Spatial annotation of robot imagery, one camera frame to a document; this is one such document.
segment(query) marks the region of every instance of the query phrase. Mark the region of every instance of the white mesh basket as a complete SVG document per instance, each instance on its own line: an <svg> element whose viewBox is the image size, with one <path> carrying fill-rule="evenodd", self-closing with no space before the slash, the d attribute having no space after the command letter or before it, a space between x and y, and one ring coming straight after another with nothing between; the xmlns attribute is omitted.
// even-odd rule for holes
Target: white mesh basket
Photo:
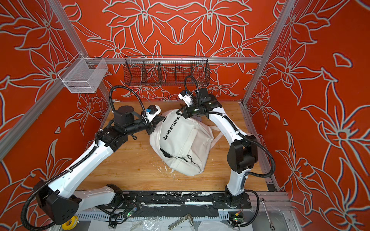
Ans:
<svg viewBox="0 0 370 231"><path fill-rule="evenodd" d="M95 69L90 69L83 58L76 62L72 70L62 78L62 82L71 93L95 93L108 71L104 58Z"/></svg>

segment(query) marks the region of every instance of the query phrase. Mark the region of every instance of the wood grain surface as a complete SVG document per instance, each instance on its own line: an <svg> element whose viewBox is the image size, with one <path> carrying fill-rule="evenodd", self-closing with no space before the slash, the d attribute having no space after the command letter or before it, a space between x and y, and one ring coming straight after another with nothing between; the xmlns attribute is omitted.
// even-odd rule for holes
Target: wood grain surface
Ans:
<svg viewBox="0 0 370 231"><path fill-rule="evenodd" d="M144 102L145 108L150 104L160 106L162 112L180 108L180 102ZM237 102L221 102L228 116L234 123L247 132L239 104ZM115 103L115 108L131 105L136 112L141 111L138 102ZM104 127L113 118L110 113ZM202 122L214 125L205 116ZM218 131L212 130L213 136ZM89 190L103 187L107 184L116 184L122 190L182 190L182 191L224 191L229 182L230 167L226 156L229 144L224 136L211 149L204 172L195 176L186 176L171 169L154 152L149 144L146 131L135 134L137 140L131 136L115 153L105 159L79 186L78 190ZM262 173L259 163L254 165L253 172ZM245 188L255 191L268 191L265 180L249 176Z"/></svg>

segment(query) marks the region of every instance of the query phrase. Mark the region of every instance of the black wire basket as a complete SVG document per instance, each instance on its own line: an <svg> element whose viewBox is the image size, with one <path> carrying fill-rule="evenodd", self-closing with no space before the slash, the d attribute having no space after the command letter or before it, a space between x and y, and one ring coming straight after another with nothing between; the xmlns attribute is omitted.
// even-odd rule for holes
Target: black wire basket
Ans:
<svg viewBox="0 0 370 231"><path fill-rule="evenodd" d="M208 57L161 55L156 58L126 56L124 79L128 86L182 86L188 75L200 86L210 81Z"/></svg>

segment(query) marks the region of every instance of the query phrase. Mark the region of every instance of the yellow tape roll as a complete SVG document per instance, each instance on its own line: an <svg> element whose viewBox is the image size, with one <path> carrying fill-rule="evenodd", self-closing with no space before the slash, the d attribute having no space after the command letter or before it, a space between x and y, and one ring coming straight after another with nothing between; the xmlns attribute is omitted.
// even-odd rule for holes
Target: yellow tape roll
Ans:
<svg viewBox="0 0 370 231"><path fill-rule="evenodd" d="M73 216L69 221L67 221L66 223L62 225L62 228L64 230L71 230L77 225L77 223L78 223L78 217Z"/></svg>

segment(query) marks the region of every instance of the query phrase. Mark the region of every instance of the floral wallpaper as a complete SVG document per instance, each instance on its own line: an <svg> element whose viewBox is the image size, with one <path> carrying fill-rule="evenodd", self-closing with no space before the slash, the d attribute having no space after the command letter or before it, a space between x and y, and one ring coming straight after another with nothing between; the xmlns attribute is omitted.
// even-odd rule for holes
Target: floral wallpaper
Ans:
<svg viewBox="0 0 370 231"><path fill-rule="evenodd" d="M61 0L90 57L138 55L261 56L284 0ZM209 90L239 100L257 64L211 65ZM124 84L123 66L110 65L108 89ZM178 100L178 87L143 86L147 100ZM129 92L115 96L127 100Z"/></svg>
<svg viewBox="0 0 370 231"><path fill-rule="evenodd" d="M20 212L33 186L56 176L91 145L107 110L100 90L72 94L62 89L0 161L0 230L25 230ZM36 200L28 208L28 218L36 226L50 221Z"/></svg>
<svg viewBox="0 0 370 231"><path fill-rule="evenodd" d="M0 0L0 40L1 139L77 52L46 0Z"/></svg>
<svg viewBox="0 0 370 231"><path fill-rule="evenodd" d="M370 227L370 4L299 0L247 102L303 230Z"/></svg>

